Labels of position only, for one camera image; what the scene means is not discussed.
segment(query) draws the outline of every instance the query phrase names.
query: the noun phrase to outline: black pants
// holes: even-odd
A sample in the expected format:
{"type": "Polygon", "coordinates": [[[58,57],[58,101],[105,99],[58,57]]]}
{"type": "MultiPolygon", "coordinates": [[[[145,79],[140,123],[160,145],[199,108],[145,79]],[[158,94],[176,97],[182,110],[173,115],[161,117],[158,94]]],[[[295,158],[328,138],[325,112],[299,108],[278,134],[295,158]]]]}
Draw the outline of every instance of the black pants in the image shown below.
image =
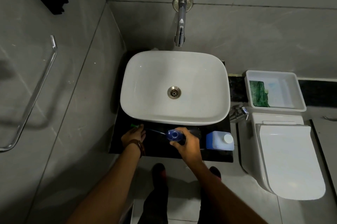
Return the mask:
{"type": "MultiPolygon", "coordinates": [[[[167,224],[167,199],[169,190],[167,186],[155,188],[146,198],[143,213],[138,224],[167,224]]],[[[201,206],[198,224],[217,223],[207,195],[201,190],[201,206]]]]}

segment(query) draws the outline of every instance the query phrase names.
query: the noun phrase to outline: vessel sink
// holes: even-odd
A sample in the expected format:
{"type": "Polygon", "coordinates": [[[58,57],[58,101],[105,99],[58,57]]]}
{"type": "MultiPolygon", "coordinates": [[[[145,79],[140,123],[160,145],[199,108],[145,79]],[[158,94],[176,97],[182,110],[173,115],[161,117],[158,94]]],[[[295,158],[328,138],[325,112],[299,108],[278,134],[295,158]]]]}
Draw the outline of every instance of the vessel sink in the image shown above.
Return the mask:
{"type": "Polygon", "coordinates": [[[181,51],[145,51],[128,62],[121,107],[136,119],[177,125],[209,125],[230,110],[230,88],[215,56],[181,51]]]}

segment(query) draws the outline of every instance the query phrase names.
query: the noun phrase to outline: green scrub pad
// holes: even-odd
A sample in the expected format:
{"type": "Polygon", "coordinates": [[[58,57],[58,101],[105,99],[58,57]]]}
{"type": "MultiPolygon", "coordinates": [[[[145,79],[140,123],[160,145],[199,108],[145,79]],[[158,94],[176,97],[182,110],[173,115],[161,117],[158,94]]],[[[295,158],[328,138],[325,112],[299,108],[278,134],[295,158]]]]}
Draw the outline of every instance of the green scrub pad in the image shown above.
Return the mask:
{"type": "Polygon", "coordinates": [[[268,90],[263,81],[249,81],[252,102],[257,107],[270,107],[268,104],[268,90]]]}

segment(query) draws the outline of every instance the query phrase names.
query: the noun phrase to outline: white toilet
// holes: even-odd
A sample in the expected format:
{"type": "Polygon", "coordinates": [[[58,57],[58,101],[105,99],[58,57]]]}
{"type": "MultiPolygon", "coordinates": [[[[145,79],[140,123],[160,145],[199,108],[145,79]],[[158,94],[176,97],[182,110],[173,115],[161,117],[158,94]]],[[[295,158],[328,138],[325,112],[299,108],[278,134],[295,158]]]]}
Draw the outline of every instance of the white toilet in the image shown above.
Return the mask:
{"type": "Polygon", "coordinates": [[[265,190],[294,200],[313,200],[325,183],[301,116],[251,114],[252,132],[240,137],[241,164],[265,190]]]}

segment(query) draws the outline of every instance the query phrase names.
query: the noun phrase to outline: leg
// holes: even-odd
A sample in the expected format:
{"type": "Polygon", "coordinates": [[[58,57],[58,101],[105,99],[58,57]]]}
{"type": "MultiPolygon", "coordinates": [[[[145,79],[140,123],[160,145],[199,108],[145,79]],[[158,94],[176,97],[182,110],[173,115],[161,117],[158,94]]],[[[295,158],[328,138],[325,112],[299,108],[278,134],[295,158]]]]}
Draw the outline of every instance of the leg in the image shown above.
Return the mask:
{"type": "Polygon", "coordinates": [[[138,224],[167,224],[167,199],[169,189],[163,164],[155,164],[152,169],[154,190],[144,202],[143,213],[138,224]]]}
{"type": "MultiPolygon", "coordinates": [[[[211,167],[210,171],[221,180],[221,173],[216,167],[211,167]]],[[[198,224],[206,223],[217,223],[217,220],[214,207],[208,199],[208,196],[206,195],[204,189],[201,188],[201,205],[198,224]]]]}

